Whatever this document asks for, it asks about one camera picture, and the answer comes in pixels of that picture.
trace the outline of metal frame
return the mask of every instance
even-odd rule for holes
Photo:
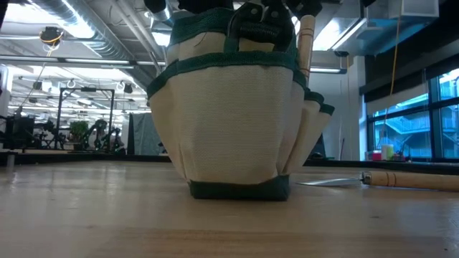
[[[68,88],[68,87],[63,87],[63,88],[60,88],[60,94],[59,94],[59,106],[57,108],[57,121],[56,121],[56,134],[59,135],[59,131],[60,131],[60,115],[61,115],[61,112],[62,112],[62,102],[64,100],[67,99],[67,97],[63,97],[63,93],[65,90],[69,90],[70,93],[76,91],[76,90],[81,90],[82,88]],[[108,122],[108,132],[111,132],[112,130],[112,120],[113,120],[113,105],[114,105],[114,102],[115,102],[115,90],[113,89],[94,89],[95,91],[102,91],[102,92],[111,92],[112,93],[112,97],[111,97],[111,101],[110,101],[110,120]],[[57,150],[57,138],[56,138],[56,141],[55,141],[55,150]],[[108,144],[108,147],[107,147],[107,153],[110,152],[110,144]]]
[[[429,112],[430,118],[430,148],[432,150],[432,158],[413,158],[413,161],[417,162],[448,162],[448,163],[459,163],[459,158],[444,158],[443,155],[443,130],[442,130],[442,108],[449,107],[451,105],[459,105],[459,97],[450,98],[449,100],[440,100],[440,93],[438,89],[438,77],[435,77],[427,81],[429,92],[429,103],[420,107],[413,107],[407,110],[390,113],[387,115],[387,119],[398,118],[403,115],[411,115],[421,112]],[[376,121],[384,120],[385,115],[372,117],[369,114],[366,119],[366,141],[368,151],[375,149],[374,143],[374,123]]]

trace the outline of garden tool bag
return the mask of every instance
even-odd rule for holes
[[[148,97],[193,197],[287,199],[283,171],[309,92],[293,38],[283,6],[246,3],[236,12],[213,9],[176,21],[171,63]]]

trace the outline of window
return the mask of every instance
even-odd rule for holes
[[[445,158],[459,158],[459,105],[442,108],[442,145]]]
[[[380,150],[385,144],[405,156],[431,158],[429,112],[402,115],[374,123],[374,145]]]
[[[418,96],[389,107],[387,114],[386,110],[370,114],[369,150],[381,150],[390,144],[395,152],[403,152],[415,161],[459,161],[459,69],[435,77],[426,85],[428,93],[416,92],[413,95]]]

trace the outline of wooden table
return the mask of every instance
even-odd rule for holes
[[[459,257],[459,193],[292,184],[286,202],[194,200],[169,163],[0,175],[0,257]],[[292,182],[355,176],[304,168]]]

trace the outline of dark tool handle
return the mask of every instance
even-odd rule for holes
[[[459,191],[459,176],[371,171],[364,172],[364,183],[370,186]]]

